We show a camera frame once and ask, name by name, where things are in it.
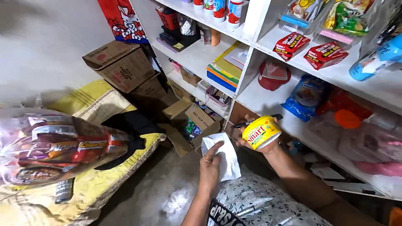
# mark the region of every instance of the green snack packet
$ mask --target green snack packet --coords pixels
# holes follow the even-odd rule
[[[365,36],[369,28],[363,15],[364,11],[361,9],[353,8],[348,2],[340,2],[336,8],[334,31],[351,36]]]
[[[187,135],[190,135],[191,132],[193,131],[194,127],[195,127],[195,123],[189,117],[187,117],[187,125],[186,125],[184,132]]]

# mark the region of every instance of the human arm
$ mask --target human arm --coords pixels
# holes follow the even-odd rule
[[[237,145],[250,147],[239,137]],[[322,180],[296,163],[278,144],[278,139],[258,150],[281,178],[290,194],[334,226],[381,225],[339,197]]]
[[[212,146],[200,160],[200,183],[198,193],[194,197],[181,226],[206,225],[211,195],[218,185],[220,156],[216,151],[224,144],[218,142]]]

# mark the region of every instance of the floral patterned shirt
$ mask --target floral patterned shirt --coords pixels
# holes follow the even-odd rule
[[[252,173],[220,183],[219,203],[248,226],[331,226],[271,181]],[[212,219],[208,226],[215,226]]]

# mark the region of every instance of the white wall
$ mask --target white wall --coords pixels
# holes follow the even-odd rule
[[[0,103],[50,102],[100,79],[81,57],[112,40],[97,0],[0,1]]]

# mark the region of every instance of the yellow tub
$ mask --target yellow tub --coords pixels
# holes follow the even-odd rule
[[[281,133],[273,117],[262,116],[247,126],[242,137],[254,150],[257,150],[271,143]]]

